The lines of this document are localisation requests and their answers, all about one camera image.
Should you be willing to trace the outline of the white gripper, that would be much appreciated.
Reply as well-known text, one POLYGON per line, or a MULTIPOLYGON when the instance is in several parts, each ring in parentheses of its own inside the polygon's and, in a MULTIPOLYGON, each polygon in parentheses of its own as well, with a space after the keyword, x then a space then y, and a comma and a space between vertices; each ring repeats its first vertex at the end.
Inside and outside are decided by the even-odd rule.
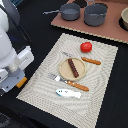
POLYGON ((33 60, 30 46, 26 46, 19 53, 13 47, 7 51, 0 50, 0 95, 10 91, 24 78, 24 69, 33 60))

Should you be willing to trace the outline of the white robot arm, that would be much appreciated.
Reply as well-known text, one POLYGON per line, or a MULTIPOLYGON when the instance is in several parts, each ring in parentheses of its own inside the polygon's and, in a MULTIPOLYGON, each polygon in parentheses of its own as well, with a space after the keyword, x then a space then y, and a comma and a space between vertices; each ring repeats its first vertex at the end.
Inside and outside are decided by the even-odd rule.
POLYGON ((0 95, 20 85, 25 79, 24 69, 34 60, 30 46, 25 46, 19 53, 13 48, 7 35, 16 28, 23 38, 31 40, 20 25, 20 14, 11 0, 0 0, 0 95))

